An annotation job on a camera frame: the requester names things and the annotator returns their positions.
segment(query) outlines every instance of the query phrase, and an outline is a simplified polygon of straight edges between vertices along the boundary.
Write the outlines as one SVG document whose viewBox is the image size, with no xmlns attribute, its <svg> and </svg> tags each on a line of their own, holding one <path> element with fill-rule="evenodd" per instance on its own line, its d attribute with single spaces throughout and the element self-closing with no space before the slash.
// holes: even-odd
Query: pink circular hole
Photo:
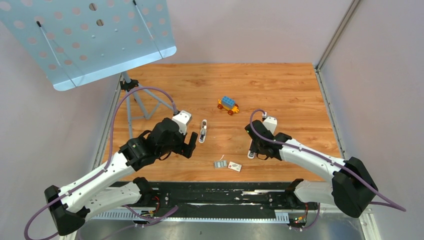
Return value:
<svg viewBox="0 0 424 240">
<path fill-rule="evenodd" d="M 41 51 L 41 52 L 38 54 L 38 56 L 39 56 L 40 58 L 42 58 L 42 59 L 45 59 L 45 58 L 47 57 L 47 52 L 45 52 L 45 51 Z"/>
<path fill-rule="evenodd" d="M 87 31 L 89 29 L 89 25 L 87 23 L 81 24 L 81 29 Z"/>
<path fill-rule="evenodd" d="M 37 43 L 37 39 L 35 37 L 30 37 L 30 38 L 28 38 L 28 43 L 30 43 L 30 44 L 36 44 Z"/>
<path fill-rule="evenodd" d="M 57 20 L 61 20 L 64 17 L 64 15 L 60 11 L 56 11 L 56 12 L 54 12 L 54 17 Z"/>
<path fill-rule="evenodd" d="M 46 34 L 45 34 L 45 36 L 46 36 L 48 39 L 50 39 L 50 40 L 55 39 L 55 34 L 54 34 L 54 33 L 52 33 L 52 32 L 48 32 L 48 33 L 46 33 Z"/>
<path fill-rule="evenodd" d="M 72 43 L 72 47 L 74 49 L 79 49 L 80 48 L 80 44 L 78 42 L 74 42 L 74 43 Z"/>
<path fill-rule="evenodd" d="M 63 29 L 63 32 L 64 32 L 66 35 L 71 35 L 71 34 L 72 34 L 72 30 L 71 30 L 69 27 L 67 27 L 67 28 Z"/>
<path fill-rule="evenodd" d="M 59 53 L 59 54 L 63 54 L 65 52 L 65 50 L 64 50 L 63 47 L 58 46 L 58 47 L 56 47 L 56 52 Z"/>
<path fill-rule="evenodd" d="M 20 0 L 20 2 L 27 7 L 31 7 L 33 5 L 33 0 Z"/>
<path fill-rule="evenodd" d="M 74 7 L 74 8 L 72 8 L 72 13 L 75 14 L 75 15 L 80 15 L 81 9 L 79 7 Z"/>
<path fill-rule="evenodd" d="M 7 11 L 10 11 L 12 7 L 8 2 L 0 1 L 0 9 L 7 12 Z"/>
<path fill-rule="evenodd" d="M 25 28 L 25 24 L 22 21 L 14 21 L 13 25 L 15 26 L 15 28 L 17 29 L 24 29 Z"/>
<path fill-rule="evenodd" d="M 40 24 L 44 24 L 44 17 L 42 16 L 36 16 L 34 17 L 34 20 L 37 22 L 40 22 Z"/>
</svg>

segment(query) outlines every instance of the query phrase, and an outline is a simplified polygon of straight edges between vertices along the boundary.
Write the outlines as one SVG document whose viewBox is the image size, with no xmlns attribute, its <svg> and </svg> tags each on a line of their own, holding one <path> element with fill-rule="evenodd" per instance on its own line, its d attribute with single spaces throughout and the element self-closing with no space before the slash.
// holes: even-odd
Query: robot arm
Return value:
<svg viewBox="0 0 424 240">
<path fill-rule="evenodd" d="M 188 124 L 192 115 L 181 111 L 172 119 L 164 118 L 153 130 L 146 130 L 140 136 L 130 139 L 119 148 L 105 170 L 106 162 L 82 178 L 58 188 L 54 185 L 44 191 L 48 203 L 60 195 L 64 198 L 49 207 L 50 214 L 60 236 L 70 234 L 85 221 L 107 210 L 134 204 L 147 204 L 151 199 L 152 188 L 145 178 L 136 178 L 122 187 L 105 190 L 119 179 L 131 175 L 141 168 L 153 164 L 156 159 L 172 152 L 190 158 L 196 148 L 198 134 L 193 132 L 189 143 L 184 143 Z M 97 178 L 79 188 L 72 194 L 69 191 L 84 181 L 103 171 Z"/>
<path fill-rule="evenodd" d="M 265 155 L 266 158 L 290 162 L 319 175 L 325 180 L 325 182 L 309 182 L 296 179 L 285 191 L 285 197 L 289 202 L 331 204 L 336 205 L 342 212 L 353 218 L 358 218 L 361 215 L 375 194 L 349 173 L 333 165 L 333 163 L 338 163 L 347 167 L 377 190 L 373 179 L 359 159 L 352 157 L 346 160 L 333 157 L 307 147 L 287 134 L 280 132 L 274 135 L 277 119 L 264 115 L 262 120 L 252 122 L 254 129 L 261 136 L 294 147 L 261 139 L 252 131 L 249 124 L 244 128 L 252 139 L 248 153 L 249 158 L 254 158 L 255 155 L 259 154 Z M 317 155 L 325 156 L 332 162 L 326 162 Z"/>
</svg>

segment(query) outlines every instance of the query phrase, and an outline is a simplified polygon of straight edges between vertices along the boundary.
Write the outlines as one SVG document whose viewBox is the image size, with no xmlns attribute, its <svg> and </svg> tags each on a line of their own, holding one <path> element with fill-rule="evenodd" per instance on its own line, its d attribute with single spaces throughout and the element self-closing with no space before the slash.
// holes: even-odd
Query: gray floor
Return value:
<svg viewBox="0 0 424 240">
<path fill-rule="evenodd" d="M 310 213 L 312 221 L 315 214 Z M 81 229 L 84 240 L 100 240 L 133 224 L 123 220 L 91 220 Z M 296 232 L 285 224 L 161 222 L 130 228 L 108 240 L 365 240 L 360 221 L 342 213 L 326 213 L 310 230 Z"/>
</svg>

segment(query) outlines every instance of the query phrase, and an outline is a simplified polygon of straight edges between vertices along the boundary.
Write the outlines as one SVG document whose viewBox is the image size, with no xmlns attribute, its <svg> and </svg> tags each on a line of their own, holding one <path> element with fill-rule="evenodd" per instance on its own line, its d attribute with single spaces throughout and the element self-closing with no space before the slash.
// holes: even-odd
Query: gray small object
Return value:
<svg viewBox="0 0 424 240">
<path fill-rule="evenodd" d="M 214 166 L 216 169 L 226 168 L 226 167 L 227 167 L 227 160 L 214 161 L 214 162 L 213 162 L 213 166 Z"/>
</svg>

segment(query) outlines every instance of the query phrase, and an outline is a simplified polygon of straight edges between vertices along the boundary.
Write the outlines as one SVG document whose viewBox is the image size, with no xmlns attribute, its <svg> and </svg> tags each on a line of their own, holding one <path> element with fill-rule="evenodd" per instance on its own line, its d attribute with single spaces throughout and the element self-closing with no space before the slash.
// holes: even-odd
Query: wooden tabletop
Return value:
<svg viewBox="0 0 424 240">
<path fill-rule="evenodd" d="M 196 143 L 190 159 L 172 154 L 157 160 L 137 173 L 124 178 L 132 181 L 146 177 L 149 181 L 284 181 L 296 178 L 322 181 L 320 177 L 292 163 L 249 159 L 250 138 L 244 127 L 253 110 L 263 109 L 278 120 L 275 133 L 285 133 L 306 146 L 339 157 L 339 150 L 327 116 L 323 97 L 311 64 L 148 64 L 128 72 L 143 86 L 159 87 L 168 92 L 179 110 L 192 114 L 189 134 L 199 133 L 207 120 L 204 143 Z M 166 100 L 160 92 L 154 92 Z M 151 111 L 157 101 L 139 91 L 144 105 Z M 238 104 L 240 112 L 232 116 L 218 109 L 218 99 L 228 96 Z M 142 112 L 131 99 L 133 117 Z M 133 120 L 134 137 L 151 130 L 172 111 L 161 105 L 149 120 Z M 261 119 L 257 114 L 254 119 Z M 114 152 L 129 140 L 127 108 L 124 103 L 114 124 Z M 214 161 L 241 164 L 240 172 L 214 168 Z"/>
</svg>

